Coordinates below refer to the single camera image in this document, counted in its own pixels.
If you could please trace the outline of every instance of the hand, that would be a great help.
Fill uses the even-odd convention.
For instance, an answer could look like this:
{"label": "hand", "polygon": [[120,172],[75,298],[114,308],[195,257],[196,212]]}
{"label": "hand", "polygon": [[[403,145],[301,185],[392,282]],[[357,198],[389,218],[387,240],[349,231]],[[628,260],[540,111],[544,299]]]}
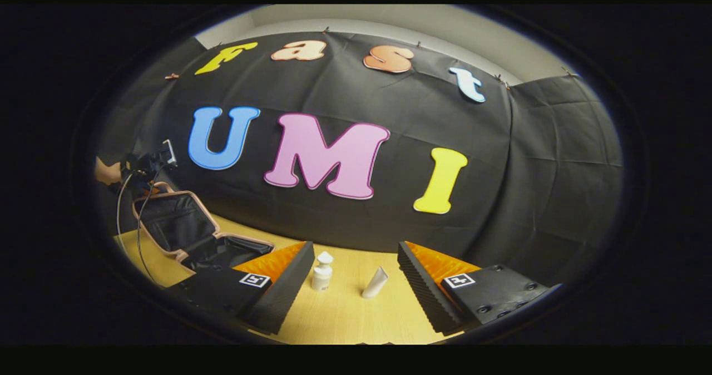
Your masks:
{"label": "hand", "polygon": [[112,185],[121,182],[121,163],[106,166],[99,157],[96,157],[96,167],[94,170],[96,180],[105,185]]}

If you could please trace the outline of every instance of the blue letter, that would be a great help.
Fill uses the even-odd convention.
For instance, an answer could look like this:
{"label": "blue letter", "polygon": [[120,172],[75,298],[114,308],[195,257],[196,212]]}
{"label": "blue letter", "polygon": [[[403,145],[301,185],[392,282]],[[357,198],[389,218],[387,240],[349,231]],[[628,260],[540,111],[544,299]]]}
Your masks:
{"label": "blue letter", "polygon": [[252,119],[260,116],[260,110],[250,106],[232,108],[228,114],[232,118],[232,127],[227,136],[227,145],[223,152],[216,154],[208,149],[208,137],[213,122],[222,114],[222,109],[208,106],[198,109],[193,114],[195,122],[188,140],[188,154],[196,165],[212,170],[223,170],[235,165],[242,154],[242,146],[247,136],[247,127]]}
{"label": "blue letter", "polygon": [[460,86],[460,91],[478,103],[485,102],[485,96],[478,93],[475,88],[475,84],[482,87],[482,82],[474,78],[470,71],[460,68],[450,68],[450,72],[457,75],[457,85]]}

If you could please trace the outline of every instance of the table surface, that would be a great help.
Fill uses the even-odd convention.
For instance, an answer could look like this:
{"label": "table surface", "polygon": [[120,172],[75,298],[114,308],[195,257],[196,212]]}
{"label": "table surface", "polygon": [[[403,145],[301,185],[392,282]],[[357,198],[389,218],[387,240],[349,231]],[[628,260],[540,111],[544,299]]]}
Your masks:
{"label": "table surface", "polygon": [[[221,231],[248,238],[270,241],[275,250],[300,240],[284,238],[213,215]],[[129,258],[143,272],[136,231],[121,235]],[[141,253],[151,276],[163,286],[171,286],[191,274],[175,258],[166,256],[141,230]],[[311,288],[308,274],[287,314],[279,334],[262,337],[287,344],[432,344],[449,337],[436,333],[417,301],[408,281],[399,269],[396,253],[349,250],[314,244],[314,255],[327,251],[333,256],[333,276],[329,289],[317,292]],[[366,288],[377,269],[382,267],[389,278],[379,294],[364,299]]]}

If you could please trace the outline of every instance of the pink letter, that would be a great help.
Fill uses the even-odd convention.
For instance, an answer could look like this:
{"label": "pink letter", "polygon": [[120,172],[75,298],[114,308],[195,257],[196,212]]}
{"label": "pink letter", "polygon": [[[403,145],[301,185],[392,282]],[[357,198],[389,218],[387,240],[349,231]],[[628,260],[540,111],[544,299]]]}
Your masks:
{"label": "pink letter", "polygon": [[378,147],[388,140],[390,132],[381,126],[355,124],[344,132],[331,147],[327,147],[319,122],[306,114],[285,114],[279,119],[284,127],[282,144],[277,152],[274,168],[265,173],[270,185],[293,188],[299,183],[294,175],[294,164],[299,164],[304,182],[310,190],[339,165],[336,178],[326,185],[333,195],[356,200],[373,196],[371,172]]}

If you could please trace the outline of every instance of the lotion bottle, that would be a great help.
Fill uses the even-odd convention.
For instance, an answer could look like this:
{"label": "lotion bottle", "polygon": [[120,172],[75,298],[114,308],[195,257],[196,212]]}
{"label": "lotion bottle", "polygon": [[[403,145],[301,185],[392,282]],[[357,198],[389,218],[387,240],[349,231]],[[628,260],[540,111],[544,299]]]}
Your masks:
{"label": "lotion bottle", "polygon": [[331,268],[331,262],[334,260],[327,251],[319,254],[316,258],[319,261],[318,266],[314,267],[314,276],[312,277],[312,288],[317,292],[322,292],[329,288],[329,281],[331,280],[331,273],[333,269]]}

